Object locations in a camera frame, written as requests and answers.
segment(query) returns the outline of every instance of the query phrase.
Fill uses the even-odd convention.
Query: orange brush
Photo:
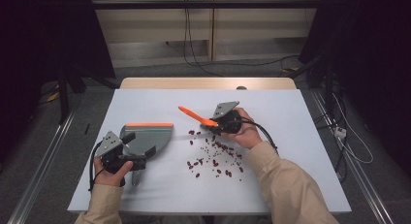
[[[215,122],[215,121],[213,121],[213,120],[210,120],[210,119],[202,118],[201,116],[195,114],[194,112],[192,112],[192,111],[190,111],[190,110],[188,110],[188,109],[186,109],[186,108],[184,108],[184,107],[182,107],[182,106],[178,106],[178,108],[179,108],[182,112],[186,113],[187,115],[189,115],[189,116],[195,118],[196,120],[200,121],[200,123],[202,123],[202,124],[205,125],[205,126],[214,126],[214,127],[217,127],[217,126],[218,126],[218,123],[217,123],[217,122]]]

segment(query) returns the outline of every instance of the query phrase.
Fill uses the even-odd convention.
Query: gray floor
[[[210,76],[198,67],[189,66],[185,63],[153,65],[156,64],[153,60],[149,63],[148,59],[146,61],[147,64],[142,67],[116,69],[118,76],[116,81],[135,76]],[[236,61],[236,63],[256,64],[271,61],[273,59],[254,58]],[[217,64],[204,66],[204,68],[224,77],[277,77],[281,73],[280,68],[299,66],[300,63],[296,58],[288,58],[282,63],[270,63],[264,66]],[[75,113],[67,136],[62,142],[63,144],[52,162],[52,167],[47,172],[37,199],[27,215],[27,223],[73,223],[77,217],[66,209],[76,189],[78,176],[82,173],[113,94],[112,90],[93,80],[85,79],[85,82],[88,87],[84,94],[70,94],[72,105],[80,100],[79,108]],[[48,90],[52,85],[52,82],[45,84],[44,90]],[[296,79],[296,85],[300,89],[312,117],[320,116],[321,113],[315,104],[311,90],[306,86],[304,76]],[[36,173],[36,169],[56,132],[60,114],[58,100],[43,103],[44,99],[46,97],[42,99],[33,120],[28,124],[26,131],[23,132],[23,137],[16,146],[15,152],[11,155],[10,160],[5,162],[3,173],[0,174],[0,223],[6,223],[9,220],[31,177]],[[378,138],[367,131],[363,119],[349,100],[349,97],[345,99],[347,118],[374,155],[372,164],[363,164],[364,170],[387,206],[388,212],[395,223],[409,223],[411,219],[411,179],[388,156]],[[332,163],[335,164],[338,151],[330,130],[327,128],[319,129],[319,134]],[[349,144],[356,154],[366,159],[368,154],[364,150],[363,144],[356,139],[352,132],[349,132],[348,136]],[[379,223],[350,170],[348,170],[348,176],[342,183],[342,187],[353,211],[337,215],[336,218],[340,223]],[[129,215],[124,215],[124,221],[136,223],[135,218]]]

